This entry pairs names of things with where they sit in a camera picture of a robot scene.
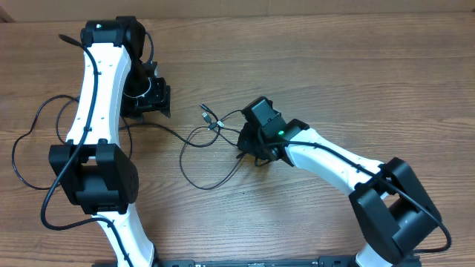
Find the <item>black usb cable silver plug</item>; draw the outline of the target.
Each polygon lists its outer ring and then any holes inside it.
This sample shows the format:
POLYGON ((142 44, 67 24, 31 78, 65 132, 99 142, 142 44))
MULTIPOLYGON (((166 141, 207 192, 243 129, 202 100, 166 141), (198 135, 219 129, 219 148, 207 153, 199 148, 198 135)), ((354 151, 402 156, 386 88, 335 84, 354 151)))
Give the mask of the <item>black usb cable silver plug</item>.
POLYGON ((226 127, 224 121, 233 114, 238 113, 239 110, 231 111, 219 117, 211 108, 204 104, 200 104, 200 108, 203 111, 201 116, 205 124, 191 130, 185 138, 185 142, 178 156, 178 165, 183 178, 192 187, 201 191, 211 191, 225 185, 237 173, 242 164, 243 156, 238 156, 235 158, 235 161, 224 162, 223 159, 220 159, 219 155, 210 149, 211 146, 219 141, 225 142, 232 148, 238 147, 236 141, 233 142, 230 138, 225 137, 224 134, 231 132, 238 134, 240 131, 226 127), (209 141, 200 144, 193 143, 193 139, 196 135, 204 134, 206 131, 212 135, 209 141), (199 168, 198 171, 187 171, 184 160, 186 159, 186 152, 188 152, 189 149, 195 150, 195 156, 198 160, 205 162, 209 157, 209 166, 206 168, 202 167, 202 169, 199 168))

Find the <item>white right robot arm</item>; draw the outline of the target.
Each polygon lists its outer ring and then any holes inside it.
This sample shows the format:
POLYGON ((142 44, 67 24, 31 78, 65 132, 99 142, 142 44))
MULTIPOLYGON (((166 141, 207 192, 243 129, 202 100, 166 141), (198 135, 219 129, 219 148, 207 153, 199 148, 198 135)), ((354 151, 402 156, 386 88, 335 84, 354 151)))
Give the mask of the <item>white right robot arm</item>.
POLYGON ((436 228, 447 230, 404 160, 383 163, 347 151, 298 119, 285 122, 264 96, 241 113, 246 123, 237 146, 244 154, 312 172, 348 196, 367 243, 353 256, 320 256, 319 266, 420 266, 419 244, 436 228))

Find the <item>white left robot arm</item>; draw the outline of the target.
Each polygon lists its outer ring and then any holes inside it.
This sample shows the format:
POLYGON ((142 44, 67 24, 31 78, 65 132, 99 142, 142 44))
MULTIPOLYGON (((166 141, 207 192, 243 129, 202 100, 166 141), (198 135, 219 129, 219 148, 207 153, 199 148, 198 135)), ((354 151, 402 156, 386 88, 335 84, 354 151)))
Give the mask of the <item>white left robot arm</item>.
POLYGON ((144 26, 133 16, 90 20, 76 41, 85 69, 74 122, 65 144, 50 147, 49 163, 72 205, 105 232, 116 266, 159 266, 135 202, 137 168, 119 144, 119 120, 146 112, 170 116, 171 88, 153 59, 143 62, 144 26))

